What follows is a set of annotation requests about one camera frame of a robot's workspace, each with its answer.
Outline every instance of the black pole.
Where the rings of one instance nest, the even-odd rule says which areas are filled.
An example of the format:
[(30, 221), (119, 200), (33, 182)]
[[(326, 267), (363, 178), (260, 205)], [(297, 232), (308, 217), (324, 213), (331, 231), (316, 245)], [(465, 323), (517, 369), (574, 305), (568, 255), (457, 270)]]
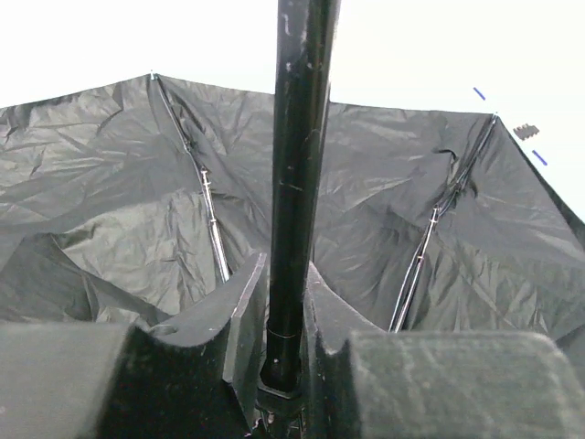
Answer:
[(303, 292), (313, 240), (340, 0), (279, 0), (274, 102), (272, 246), (267, 358), (261, 378), (297, 384)]

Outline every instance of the blue mark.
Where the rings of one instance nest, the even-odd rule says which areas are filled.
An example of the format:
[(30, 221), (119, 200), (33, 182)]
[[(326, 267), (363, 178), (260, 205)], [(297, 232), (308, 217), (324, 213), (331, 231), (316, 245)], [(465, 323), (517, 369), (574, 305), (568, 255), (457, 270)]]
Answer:
[(547, 161), (546, 161), (544, 158), (542, 158), (542, 156), (541, 156), (539, 153), (537, 153), (537, 151), (536, 151), (536, 150), (534, 150), (534, 149), (533, 149), (533, 150), (532, 150), (532, 154), (534, 154), (534, 155), (537, 157), (537, 159), (538, 159), (538, 160), (540, 160), (540, 161), (542, 162), (542, 164), (543, 164), (544, 166), (548, 166), (548, 163), (547, 163)]
[(480, 98), (485, 101), (485, 96), (479, 90), (477, 90), (477, 87), (473, 87), (473, 90), (479, 95)]

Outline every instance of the white background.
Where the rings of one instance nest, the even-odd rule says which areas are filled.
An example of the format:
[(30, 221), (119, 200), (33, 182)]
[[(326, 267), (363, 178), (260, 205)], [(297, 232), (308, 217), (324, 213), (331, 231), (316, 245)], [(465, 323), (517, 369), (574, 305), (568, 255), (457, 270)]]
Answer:
[[(532, 123), (541, 133), (522, 147), (585, 219), (581, 3), (342, 0), (332, 100)], [(0, 108), (151, 70), (272, 92), (276, 11), (277, 0), (2, 0)]]

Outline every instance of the black fabric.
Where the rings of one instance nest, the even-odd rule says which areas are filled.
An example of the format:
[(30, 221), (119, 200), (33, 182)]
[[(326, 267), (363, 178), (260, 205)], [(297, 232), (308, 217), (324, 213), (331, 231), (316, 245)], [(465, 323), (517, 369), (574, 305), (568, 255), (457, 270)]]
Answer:
[[(270, 248), (273, 98), (163, 82), (237, 269)], [(314, 264), (376, 325), (489, 117), (331, 105)], [(408, 328), (535, 330), (579, 363), (583, 223), (563, 206), (498, 123), (431, 239)], [(149, 77), (0, 110), (1, 319), (152, 325), (212, 292), (214, 267), (195, 171)]]

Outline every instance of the umbrella canopy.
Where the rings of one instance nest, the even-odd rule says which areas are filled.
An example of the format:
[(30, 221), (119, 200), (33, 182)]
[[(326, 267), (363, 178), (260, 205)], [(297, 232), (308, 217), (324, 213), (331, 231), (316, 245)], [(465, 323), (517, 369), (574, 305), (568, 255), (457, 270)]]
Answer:
[[(162, 78), (227, 259), (270, 249), (273, 97)], [(153, 326), (219, 276), (196, 170), (149, 76), (0, 110), (0, 319)], [(333, 103), (314, 265), (388, 328), (432, 208), (488, 114)], [(583, 223), (496, 123), (431, 236), (411, 329), (529, 329), (585, 380)]]

